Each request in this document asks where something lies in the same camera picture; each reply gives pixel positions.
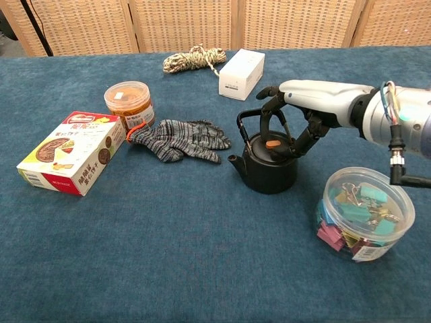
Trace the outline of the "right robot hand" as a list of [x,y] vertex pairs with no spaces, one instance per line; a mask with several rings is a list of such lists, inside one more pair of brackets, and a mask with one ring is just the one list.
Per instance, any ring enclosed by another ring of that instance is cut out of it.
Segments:
[[[266,150],[273,157],[299,158],[329,129],[345,127],[360,130],[362,121],[359,114],[365,111],[376,93],[377,89],[370,85],[299,79],[264,87],[256,99],[271,98],[261,109],[261,138]],[[308,126],[297,139],[288,137],[288,142],[282,144],[270,138],[269,119],[285,105],[300,109]]]

